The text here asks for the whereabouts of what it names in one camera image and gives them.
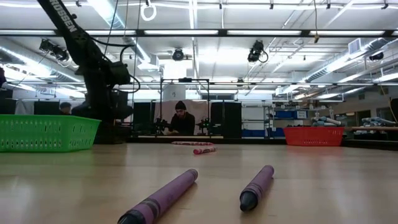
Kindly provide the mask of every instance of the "person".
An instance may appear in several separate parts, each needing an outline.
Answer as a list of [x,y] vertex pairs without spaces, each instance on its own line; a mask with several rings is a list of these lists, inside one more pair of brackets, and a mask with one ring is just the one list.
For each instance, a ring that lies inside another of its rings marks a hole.
[[3,83],[7,82],[7,78],[6,78],[6,74],[4,72],[4,69],[2,69],[2,67],[0,67],[0,88],[2,86]]
[[60,104],[60,115],[70,115],[70,110],[72,105],[68,102],[63,102]]
[[168,135],[193,135],[195,130],[195,117],[188,113],[187,107],[182,101],[175,105],[175,114],[169,127]]

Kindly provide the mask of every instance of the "window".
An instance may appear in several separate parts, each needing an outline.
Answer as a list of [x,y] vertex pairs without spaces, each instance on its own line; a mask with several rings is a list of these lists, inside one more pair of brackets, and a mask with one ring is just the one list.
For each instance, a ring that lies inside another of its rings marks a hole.
[[335,116],[336,120],[341,121],[345,124],[345,126],[353,127],[357,126],[357,118],[356,113],[343,113],[337,114]]
[[371,117],[371,111],[370,110],[366,110],[366,111],[358,111],[356,112],[356,116],[358,118],[358,124],[362,125],[362,118],[370,118]]
[[389,120],[389,121],[393,121],[394,120],[394,117],[392,116],[390,107],[378,108],[378,109],[376,109],[376,113],[377,113],[377,116],[382,118],[382,119],[386,119],[386,120]]

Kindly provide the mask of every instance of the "black beanie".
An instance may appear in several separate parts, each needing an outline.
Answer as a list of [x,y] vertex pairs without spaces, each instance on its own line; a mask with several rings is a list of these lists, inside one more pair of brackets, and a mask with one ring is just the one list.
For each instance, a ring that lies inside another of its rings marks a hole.
[[186,110],[187,107],[185,106],[185,104],[182,101],[179,101],[176,105],[175,105],[175,109],[176,110]]

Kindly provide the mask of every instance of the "security camera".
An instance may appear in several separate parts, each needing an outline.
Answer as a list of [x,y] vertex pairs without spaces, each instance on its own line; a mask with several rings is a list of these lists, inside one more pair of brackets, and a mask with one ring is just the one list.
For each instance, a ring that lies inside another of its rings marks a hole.
[[182,52],[182,49],[175,49],[172,58],[178,62],[182,61],[184,59],[184,53]]

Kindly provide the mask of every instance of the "purple crayon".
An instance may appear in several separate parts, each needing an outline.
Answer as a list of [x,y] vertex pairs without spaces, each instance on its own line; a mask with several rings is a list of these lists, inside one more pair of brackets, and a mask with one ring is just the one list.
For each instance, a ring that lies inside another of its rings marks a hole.
[[243,189],[239,197],[242,212],[250,211],[257,206],[263,194],[267,192],[271,184],[272,175],[274,175],[274,168],[270,165],[266,165]]
[[118,224],[152,224],[198,178],[198,171],[189,169],[120,217]]

